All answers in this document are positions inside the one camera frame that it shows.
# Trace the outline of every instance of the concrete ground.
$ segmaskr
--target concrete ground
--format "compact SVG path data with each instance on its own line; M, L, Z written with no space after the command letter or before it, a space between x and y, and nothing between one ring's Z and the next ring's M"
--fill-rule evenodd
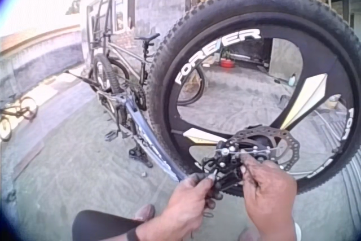
M235 132L248 125L269 124L281 111L280 95L292 93L250 69L214 69L207 77L210 83L204 96L179 111L184 119L213 130ZM31 124L22 122L16 128L1 150L2 207L27 240L71 240L72 221L84 209L131 218L140 206L153 203L159 214L177 184L158 167L148 169L129 160L131 140L104 141L115 125L86 84L55 81L48 87L56 94L40 106ZM335 124L344 121L342 114L322 111L322 115ZM322 127L324 123L313 114L292 131L302 146L301 159L292 170L315 169L329 154L332 144L320 140L321 133L329 132ZM194 157L207 154L201 149L191 152ZM36 157L17 176L29 154ZM302 240L354 240L361 191L354 174L348 176L346 181L344 173L338 174L297 196L294 218L302 229ZM6 203L12 189L16 201ZM356 191L354 198L350 190ZM251 225L242 198L225 195L213 214L214 218L205 218L195 240L237 240L242 229Z

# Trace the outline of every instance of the black tire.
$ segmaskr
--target black tire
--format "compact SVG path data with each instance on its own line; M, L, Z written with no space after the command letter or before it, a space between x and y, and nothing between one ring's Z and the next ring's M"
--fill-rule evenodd
M121 63L118 61L117 58L113 58L113 57L109 56L109 57L108 57L108 60L109 60L109 62L110 62L113 66L116 66L117 68L119 68L119 69L123 72L125 79L129 79L129 72L128 72L128 70L124 67L123 64L121 64ZM94 78L93 78L93 67L91 67L90 70L89 70L88 78L89 78L89 79L94 79ZM95 87L93 87L93 86L91 86L91 85L90 85L90 87L91 87L91 89L92 89L94 92L97 91L97 89L96 89Z
M353 93L358 94L354 95L353 99L355 109L359 111L361 44L348 24L321 0L207 0L201 2L176 22L159 46L149 73L147 90L149 119L154 132L163 148L185 174L197 172L199 169L184 161L179 147L175 145L169 134L169 124L164 115L164 112L168 110L169 89L173 86L177 73L190 58L191 52L194 54L195 50L204 46L202 41L206 44L212 41L210 39L219 37L216 31L222 31L221 26L224 24L228 24L226 26L230 28L240 24L242 20L245 24L246 19L247 23L255 24L253 15L264 16L263 18L268 19L266 16L271 16L269 14L282 14L303 20L305 24L308 24L309 29L313 27L313 33L318 35L318 38L327 40L327 44L332 45L329 48L337 50L337 53L341 52L340 61L347 67L347 74L352 76ZM354 116L352 132L339 158L316 176L299 180L298 192L306 192L324 184L345 167L360 149L361 137L357 135L361 135L361 114L358 113ZM243 196L242 191L236 191L233 188L227 190L227 193Z
M190 99L178 100L177 105L187 106L187 105L197 102L202 97L204 89L205 89L205 75L204 75L203 69L199 66L196 68L196 71L200 78L200 87L199 87L197 93Z
M20 99L20 108L24 109L26 107L29 107L29 110L25 114L23 114L23 117L24 119L31 121L38 114L39 107L33 98L23 97Z
M106 79L109 80L112 94L121 93L122 89L120 88L118 78L113 71L111 62L103 54L98 54L94 56L94 67L97 67L98 63L101 63L103 66Z
M10 124L9 119L7 117L1 117L1 119L0 119L0 129L1 129L1 131L5 127L8 127L9 131L8 131L8 133L7 133L7 135L5 137L2 135L2 133L0 133L0 139L3 142L8 142L11 139L11 136L12 136L11 124Z

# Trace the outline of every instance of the black wheel rim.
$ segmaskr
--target black wheel rim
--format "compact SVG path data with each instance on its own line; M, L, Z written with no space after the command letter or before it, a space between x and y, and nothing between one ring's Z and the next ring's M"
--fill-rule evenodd
M164 101L166 101L164 118L169 135L184 162L194 171L199 169L195 166L196 160L189 152L190 147L197 145L214 145L214 143L195 143L183 135L186 131L194 128L224 139L229 139L232 135L204 129L182 120L177 110L177 99L182 85L175 84L174 81L181 73L180 71L184 69L184 65L204 46L210 44L212 41L216 41L219 37L235 33L235 30L250 29L259 29L262 38L279 38L291 41L299 48L303 58L303 69L294 95L291 97L283 113L271 124L265 125L292 130L305 116L308 116L315 108L333 95L341 95L342 102L347 108L346 121L357 119L359 116L359 92L355 84L356 74L350 65L351 61L347 61L349 56L340 43L326 31L302 18L286 14L256 13L233 17L199 34L197 37L199 37L200 41L197 43L197 46L186 46L179 53L174 61L173 73L169 73L166 78L166 82L169 83L167 86L169 87L165 90L164 96ZM200 65L201 62L202 60L197 61L196 65ZM186 79L187 75L183 75L182 82L186 81ZM324 87L322 98L313 103L312 107L306 107L307 110L303 110L300 117L287 121L287 117L289 118L293 106L299 103L297 102L299 96L295 94L302 93L305 85L312 85L312 83L315 82ZM322 171L309 178L304 177L299 179L299 186L304 185L306 182L312 182L315 176L327 174L327 171L329 171L333 164L344 154L355 133L354 124L346 123L346 125L349 127L344 127L344 132L342 133L343 139L340 140L340 153L335 154L334 157L332 157L332 161L326 161ZM230 189L230 192L239 194L241 193L241 188L234 187Z

